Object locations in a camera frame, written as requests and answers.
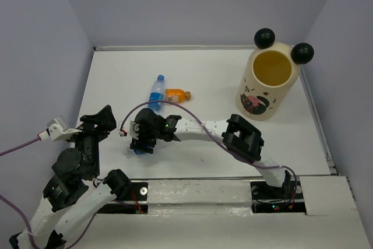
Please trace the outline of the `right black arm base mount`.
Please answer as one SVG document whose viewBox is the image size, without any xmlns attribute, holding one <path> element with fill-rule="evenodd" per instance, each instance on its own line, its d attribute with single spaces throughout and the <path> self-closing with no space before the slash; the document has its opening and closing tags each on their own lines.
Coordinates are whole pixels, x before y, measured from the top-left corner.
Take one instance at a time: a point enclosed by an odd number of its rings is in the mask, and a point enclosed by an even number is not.
<svg viewBox="0 0 373 249">
<path fill-rule="evenodd" d="M 252 213 L 306 213 L 301 183 L 297 182 L 293 198 L 295 181 L 290 184 L 290 193 L 283 197 L 274 194 L 264 181 L 251 181 Z"/>
</svg>

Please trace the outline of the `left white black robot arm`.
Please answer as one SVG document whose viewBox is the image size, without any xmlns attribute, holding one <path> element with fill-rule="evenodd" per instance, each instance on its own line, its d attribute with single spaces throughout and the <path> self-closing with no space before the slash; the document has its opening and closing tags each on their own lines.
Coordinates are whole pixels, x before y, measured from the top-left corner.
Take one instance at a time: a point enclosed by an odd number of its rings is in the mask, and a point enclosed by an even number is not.
<svg viewBox="0 0 373 249">
<path fill-rule="evenodd" d="M 93 115 L 83 115 L 77 128 L 68 127 L 62 118 L 51 120 L 38 138 L 72 142 L 52 165 L 54 175 L 43 190 L 39 207 L 26 228 L 10 237 L 12 248 L 64 248 L 66 229 L 58 228 L 64 221 L 67 229 L 79 225 L 112 200 L 123 200 L 132 183 L 125 173 L 111 170 L 99 187 L 84 201 L 80 197 L 89 189 L 85 181 L 100 174 L 99 143 L 115 130 L 117 122 L 109 105 Z"/>
</svg>

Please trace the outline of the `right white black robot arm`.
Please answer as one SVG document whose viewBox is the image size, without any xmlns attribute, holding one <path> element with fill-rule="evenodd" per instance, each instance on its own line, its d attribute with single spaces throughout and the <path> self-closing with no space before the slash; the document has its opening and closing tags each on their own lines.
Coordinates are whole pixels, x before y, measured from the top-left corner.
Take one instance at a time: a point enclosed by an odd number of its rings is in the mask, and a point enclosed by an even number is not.
<svg viewBox="0 0 373 249">
<path fill-rule="evenodd" d="M 265 180 L 265 192 L 281 200 L 294 195 L 289 169 L 263 151 L 261 131 L 240 115 L 233 114 L 222 121 L 201 121 L 180 115 L 164 118 L 143 108 L 131 121 L 129 134 L 130 149 L 148 154 L 153 153 L 158 140 L 214 142 L 236 160 L 256 168 Z"/>
</svg>

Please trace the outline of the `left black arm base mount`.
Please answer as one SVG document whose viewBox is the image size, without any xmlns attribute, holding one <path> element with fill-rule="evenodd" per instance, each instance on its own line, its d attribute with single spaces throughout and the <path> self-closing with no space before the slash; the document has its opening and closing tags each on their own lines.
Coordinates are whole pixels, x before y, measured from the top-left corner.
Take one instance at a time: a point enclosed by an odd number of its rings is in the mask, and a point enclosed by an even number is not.
<svg viewBox="0 0 373 249">
<path fill-rule="evenodd" d="M 149 184 L 146 181 L 132 182 L 131 190 L 123 200 L 113 200 L 98 210 L 98 214 L 145 215 L 148 213 L 147 195 Z"/>
</svg>

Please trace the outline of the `upright-lying blue label water bottle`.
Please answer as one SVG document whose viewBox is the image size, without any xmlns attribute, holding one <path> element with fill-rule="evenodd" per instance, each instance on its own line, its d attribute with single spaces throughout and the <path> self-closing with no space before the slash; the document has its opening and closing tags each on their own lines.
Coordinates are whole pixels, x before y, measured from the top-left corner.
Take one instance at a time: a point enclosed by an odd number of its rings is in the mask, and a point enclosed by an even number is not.
<svg viewBox="0 0 373 249">
<path fill-rule="evenodd" d="M 149 109 L 158 113 L 161 110 L 161 103 L 159 100 L 164 99 L 165 94 L 165 84 L 164 84 L 164 76 L 158 75 L 156 81 L 154 82 L 149 96 L 149 104 L 147 105 Z"/>
</svg>

